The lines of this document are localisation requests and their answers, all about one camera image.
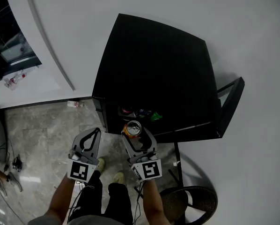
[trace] shoe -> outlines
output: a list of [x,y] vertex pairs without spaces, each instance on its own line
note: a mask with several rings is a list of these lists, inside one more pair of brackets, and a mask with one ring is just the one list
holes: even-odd
[[10,184],[15,188],[17,192],[22,192],[22,187],[20,183],[16,180],[15,176],[12,173],[8,173],[8,176],[10,177],[9,182]]
[[99,162],[98,162],[96,170],[98,170],[102,174],[103,173],[103,169],[104,169],[104,165],[105,165],[105,161],[104,161],[104,159],[102,157],[100,157],[98,159],[98,161]]
[[123,172],[118,172],[115,174],[113,178],[112,183],[119,183],[119,184],[125,184],[125,175]]
[[2,194],[3,197],[7,197],[7,193],[6,190],[4,189],[1,179],[0,179],[0,194]]

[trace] white sneaker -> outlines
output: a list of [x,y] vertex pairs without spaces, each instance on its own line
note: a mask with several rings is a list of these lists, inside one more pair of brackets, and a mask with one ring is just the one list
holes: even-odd
[[6,190],[4,189],[1,179],[0,179],[0,194],[2,194],[3,197],[7,197],[7,193]]
[[104,169],[104,165],[105,165],[105,161],[104,161],[104,159],[102,157],[100,157],[98,159],[98,161],[99,161],[99,163],[97,165],[96,170],[98,170],[102,174],[103,173],[103,169]]
[[123,172],[116,173],[112,183],[125,184],[125,174]]
[[9,182],[10,184],[15,188],[17,192],[22,192],[22,187],[20,183],[16,180],[15,176],[12,173],[8,173],[8,176],[10,177]]

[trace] gray floor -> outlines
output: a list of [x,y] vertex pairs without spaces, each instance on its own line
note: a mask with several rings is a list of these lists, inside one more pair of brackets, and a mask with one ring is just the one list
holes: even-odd
[[[13,187],[5,184],[8,195],[6,201],[25,224],[46,212],[54,191],[66,174],[66,158],[75,136],[94,127],[104,131],[92,100],[83,102],[85,106],[79,108],[67,107],[66,102],[60,102],[6,110],[7,134],[15,150],[15,156],[20,154],[23,161],[23,169],[20,173],[13,170],[22,185],[23,192],[17,193]],[[173,166],[176,162],[173,144],[159,144],[158,154],[162,160],[163,176],[157,180],[157,185],[159,191],[162,191],[176,186],[168,173],[169,168],[177,173],[176,167]],[[128,155],[120,136],[102,132],[98,156],[106,161],[101,176],[102,213],[109,201],[108,184],[117,171],[123,171],[134,215],[137,193],[133,187],[138,186],[139,183],[128,166],[126,161]],[[71,203],[79,191],[79,185],[76,184]],[[142,199],[140,199],[140,208],[141,217],[137,224],[148,224],[143,212]],[[0,196],[0,225],[20,224],[22,224],[20,220]]]

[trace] forearm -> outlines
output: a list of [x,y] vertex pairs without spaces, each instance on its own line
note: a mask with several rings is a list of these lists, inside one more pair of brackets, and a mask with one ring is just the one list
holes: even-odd
[[57,216],[61,223],[64,222],[68,208],[70,206],[71,197],[74,190],[74,180],[69,179],[65,174],[63,180],[55,191],[50,207],[46,212],[46,215]]
[[155,180],[146,181],[143,188],[143,207],[145,214],[163,212],[163,205]]

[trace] shirt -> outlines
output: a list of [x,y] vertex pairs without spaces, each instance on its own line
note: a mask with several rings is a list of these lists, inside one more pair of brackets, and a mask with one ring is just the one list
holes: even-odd
[[[28,225],[61,225],[60,221],[51,215],[43,215],[28,222]],[[102,216],[87,215],[72,220],[68,225],[123,225],[114,219]]]

